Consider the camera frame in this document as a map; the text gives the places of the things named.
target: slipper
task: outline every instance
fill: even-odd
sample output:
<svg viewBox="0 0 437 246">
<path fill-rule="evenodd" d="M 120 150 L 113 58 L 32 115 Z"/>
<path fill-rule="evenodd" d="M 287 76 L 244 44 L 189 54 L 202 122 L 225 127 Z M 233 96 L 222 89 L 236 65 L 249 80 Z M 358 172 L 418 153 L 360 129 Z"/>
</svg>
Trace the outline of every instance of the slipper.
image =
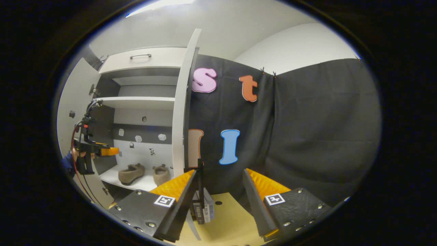
<svg viewBox="0 0 437 246">
<path fill-rule="evenodd" d="M 157 186 L 170 180 L 170 172 L 165 167 L 165 164 L 162 164 L 160 167 L 153 167 L 153 169 L 153 181 L 155 181 Z"/>
<path fill-rule="evenodd" d="M 118 180 L 123 185 L 131 185 L 136 179 L 144 175 L 146 168 L 141 164 L 128 165 L 128 169 L 118 171 Z"/>
</svg>

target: table surface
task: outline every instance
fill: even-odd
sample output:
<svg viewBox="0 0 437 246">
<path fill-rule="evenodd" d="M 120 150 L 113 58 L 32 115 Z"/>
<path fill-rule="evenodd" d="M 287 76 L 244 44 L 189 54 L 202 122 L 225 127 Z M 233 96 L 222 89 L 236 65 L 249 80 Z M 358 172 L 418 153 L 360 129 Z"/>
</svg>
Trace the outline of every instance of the table surface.
<svg viewBox="0 0 437 246">
<path fill-rule="evenodd" d="M 214 205 L 214 219 L 210 223 L 194 225 L 201 241 L 198 241 L 185 221 L 178 246 L 208 245 L 208 246 L 260 246 L 265 244 L 258 235 L 255 219 L 229 193 L 211 195 L 214 201 L 221 201 L 221 205 Z"/>
</svg>

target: person's hand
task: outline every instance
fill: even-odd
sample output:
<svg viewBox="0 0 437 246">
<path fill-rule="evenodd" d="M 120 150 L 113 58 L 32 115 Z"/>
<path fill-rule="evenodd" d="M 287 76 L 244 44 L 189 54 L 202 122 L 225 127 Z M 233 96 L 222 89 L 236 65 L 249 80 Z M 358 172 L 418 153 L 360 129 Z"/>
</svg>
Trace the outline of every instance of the person's hand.
<svg viewBox="0 0 437 246">
<path fill-rule="evenodd" d="M 80 156 L 81 156 L 81 157 L 84 157 L 85 154 L 86 154 L 85 151 L 84 151 L 84 152 L 81 152 L 81 153 L 80 153 Z M 74 161 L 76 162 L 76 161 L 77 161 L 77 157 L 79 156 L 79 151 L 78 151 L 76 148 L 73 148 L 73 151 L 72 151 L 71 155 L 73 156 L 73 159 L 74 159 Z M 94 159 L 94 157 L 95 157 L 95 154 L 94 154 L 94 153 L 91 153 L 91 159 Z"/>
</svg>

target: ceiling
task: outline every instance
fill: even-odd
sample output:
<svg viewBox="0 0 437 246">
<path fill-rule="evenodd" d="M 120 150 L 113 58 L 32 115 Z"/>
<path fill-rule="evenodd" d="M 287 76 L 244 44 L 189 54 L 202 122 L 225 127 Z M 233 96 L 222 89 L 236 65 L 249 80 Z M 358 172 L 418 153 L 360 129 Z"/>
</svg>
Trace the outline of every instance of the ceiling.
<svg viewBox="0 0 437 246">
<path fill-rule="evenodd" d="M 263 39 L 306 23 L 318 21 L 275 0 L 195 0 L 115 21 L 90 46 L 97 57 L 150 46 L 187 46 L 201 28 L 200 54 L 234 60 Z"/>
</svg>

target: white cabinet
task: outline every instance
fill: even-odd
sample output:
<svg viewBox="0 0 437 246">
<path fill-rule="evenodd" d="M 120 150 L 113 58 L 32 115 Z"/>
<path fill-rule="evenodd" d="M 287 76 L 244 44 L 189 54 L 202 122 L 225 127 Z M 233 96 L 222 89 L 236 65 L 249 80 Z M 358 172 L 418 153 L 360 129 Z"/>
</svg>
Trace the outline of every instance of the white cabinet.
<svg viewBox="0 0 437 246">
<path fill-rule="evenodd" d="M 114 54 L 100 68 L 102 76 L 121 86 L 117 97 L 101 98 L 103 105 L 114 108 L 114 132 L 121 134 L 114 137 L 114 147 L 121 152 L 116 156 L 117 164 L 99 175 L 102 181 L 150 191 L 156 188 L 153 166 L 165 164 L 171 178 L 183 174 L 188 78 L 199 35 L 200 29 L 196 29 L 187 48 L 147 48 Z M 163 133 L 167 140 L 160 142 L 158 135 Z M 121 184 L 118 172 L 137 163 L 145 166 L 144 176 L 131 185 Z"/>
<path fill-rule="evenodd" d="M 59 99 L 58 115 L 56 119 L 56 130 L 58 134 L 58 144 L 61 154 L 65 156 L 71 148 L 71 136 L 74 126 L 79 122 L 92 99 L 89 94 L 92 84 L 97 84 L 100 74 L 89 65 L 85 59 L 80 59 L 68 77 L 63 92 Z M 74 118 L 69 117 L 70 110 L 75 112 Z M 108 209 L 114 201 L 112 196 L 104 191 L 104 185 L 99 176 L 95 173 L 92 175 L 83 176 L 75 175 L 73 178 L 77 186 L 91 196 L 90 199 L 96 203 L 100 203 L 104 208 Z"/>
<path fill-rule="evenodd" d="M 109 56 L 99 72 L 130 70 L 135 68 L 180 68 L 187 48 L 160 47 L 130 50 Z"/>
</svg>

